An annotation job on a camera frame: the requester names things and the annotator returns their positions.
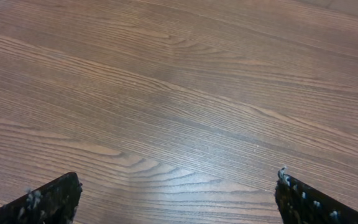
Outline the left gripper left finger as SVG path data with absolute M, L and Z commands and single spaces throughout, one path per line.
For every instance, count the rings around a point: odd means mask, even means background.
M 0 224 L 71 224 L 81 193 L 77 174 L 68 172 L 0 207 Z

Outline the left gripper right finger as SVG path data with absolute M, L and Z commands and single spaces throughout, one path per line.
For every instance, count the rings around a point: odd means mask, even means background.
M 278 171 L 275 202 L 284 224 L 358 224 L 358 211 Z

